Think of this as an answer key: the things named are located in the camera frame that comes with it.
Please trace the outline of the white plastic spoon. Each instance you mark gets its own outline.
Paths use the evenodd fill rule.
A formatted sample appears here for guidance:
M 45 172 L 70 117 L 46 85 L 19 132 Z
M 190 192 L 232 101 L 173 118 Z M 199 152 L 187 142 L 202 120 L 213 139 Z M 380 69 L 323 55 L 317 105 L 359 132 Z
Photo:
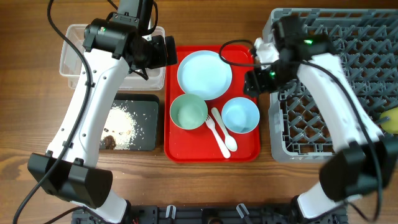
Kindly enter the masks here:
M 224 143 L 226 145 L 226 147 L 231 151 L 231 152 L 236 152 L 238 149 L 238 145 L 237 142 L 235 140 L 234 137 L 232 137 L 227 129 L 226 126 L 224 125 L 224 122 L 222 120 L 222 117 L 220 115 L 220 112 L 218 111 L 217 108 L 213 107 L 211 109 L 211 113 L 213 115 L 213 117 L 215 118 L 216 122 L 218 123 L 220 129 L 222 130 L 223 134 L 224 134 Z

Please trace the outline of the green bowl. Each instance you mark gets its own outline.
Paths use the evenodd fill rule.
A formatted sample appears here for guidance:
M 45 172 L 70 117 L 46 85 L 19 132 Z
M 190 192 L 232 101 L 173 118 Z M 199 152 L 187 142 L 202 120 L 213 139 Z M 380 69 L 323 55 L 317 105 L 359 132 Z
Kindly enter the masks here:
M 208 107 L 203 99 L 194 94 L 182 94 L 170 106 L 170 119 L 180 129 L 199 128 L 208 116 Z

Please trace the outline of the light blue plate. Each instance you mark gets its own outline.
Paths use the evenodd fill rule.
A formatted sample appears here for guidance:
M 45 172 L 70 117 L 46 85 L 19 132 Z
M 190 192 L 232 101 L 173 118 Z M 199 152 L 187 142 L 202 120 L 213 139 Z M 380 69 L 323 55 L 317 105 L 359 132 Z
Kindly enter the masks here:
M 216 52 L 199 50 L 187 55 L 177 70 L 177 81 L 186 94 L 215 100 L 229 89 L 233 79 L 231 66 Z

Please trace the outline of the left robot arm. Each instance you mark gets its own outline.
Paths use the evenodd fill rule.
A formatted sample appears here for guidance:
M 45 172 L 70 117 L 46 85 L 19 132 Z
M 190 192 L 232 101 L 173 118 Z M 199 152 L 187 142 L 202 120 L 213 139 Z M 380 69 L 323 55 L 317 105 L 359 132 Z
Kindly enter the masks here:
M 97 168 L 101 133 L 114 97 L 130 73 L 175 65 L 174 38 L 155 35 L 154 1 L 121 1 L 105 19 L 85 29 L 78 84 L 69 108 L 45 154 L 31 154 L 27 168 L 36 187 L 103 223 L 131 223 L 131 204 L 111 188 L 113 175 Z

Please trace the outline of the yellow plastic cup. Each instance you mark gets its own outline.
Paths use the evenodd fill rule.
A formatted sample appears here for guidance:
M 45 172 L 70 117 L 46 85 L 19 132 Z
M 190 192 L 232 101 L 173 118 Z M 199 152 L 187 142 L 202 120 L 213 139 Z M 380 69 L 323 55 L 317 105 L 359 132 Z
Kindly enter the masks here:
M 381 127 L 389 134 L 397 134 L 397 111 L 398 108 L 393 108 L 380 115 Z

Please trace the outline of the light blue bowl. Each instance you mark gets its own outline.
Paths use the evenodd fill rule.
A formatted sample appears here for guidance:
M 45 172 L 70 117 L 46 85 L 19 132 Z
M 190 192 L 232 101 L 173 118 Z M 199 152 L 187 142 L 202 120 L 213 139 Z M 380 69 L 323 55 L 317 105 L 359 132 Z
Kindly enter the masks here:
M 224 104 L 221 118 L 228 130 L 237 134 L 247 134 L 257 128 L 260 112 L 252 100 L 235 97 Z

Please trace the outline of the brown food chunk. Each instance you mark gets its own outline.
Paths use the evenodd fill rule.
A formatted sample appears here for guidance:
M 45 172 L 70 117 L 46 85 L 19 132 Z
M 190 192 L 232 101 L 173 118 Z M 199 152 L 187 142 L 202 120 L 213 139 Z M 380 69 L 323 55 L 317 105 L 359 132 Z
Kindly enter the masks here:
M 116 147 L 116 141 L 112 136 L 106 136 L 103 142 L 105 149 L 113 150 Z

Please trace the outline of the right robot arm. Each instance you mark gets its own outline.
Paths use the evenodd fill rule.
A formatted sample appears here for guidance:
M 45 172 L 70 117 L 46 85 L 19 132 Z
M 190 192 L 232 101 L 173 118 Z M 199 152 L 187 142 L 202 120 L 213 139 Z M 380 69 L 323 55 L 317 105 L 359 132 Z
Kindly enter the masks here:
M 382 205 L 397 162 L 397 138 L 387 137 L 354 94 L 342 62 L 326 34 L 308 35 L 298 16 L 272 24 L 274 52 L 255 44 L 257 62 L 244 77 L 243 92 L 257 97 L 281 91 L 299 80 L 313 97 L 326 123 L 335 155 L 319 171 L 319 181 L 294 197 L 290 221 L 308 223 L 370 193 Z

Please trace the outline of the white rice pile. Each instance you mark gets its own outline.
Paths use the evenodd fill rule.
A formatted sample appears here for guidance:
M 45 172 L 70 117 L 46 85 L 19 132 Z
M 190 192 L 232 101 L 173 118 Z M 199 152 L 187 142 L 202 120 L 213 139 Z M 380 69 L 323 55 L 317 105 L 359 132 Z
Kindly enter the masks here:
M 105 149 L 103 139 L 112 136 L 116 141 L 113 150 L 133 150 L 134 147 L 140 150 L 139 141 L 144 139 L 145 132 L 135 115 L 135 112 L 128 112 L 126 107 L 112 107 L 101 134 L 100 148 Z

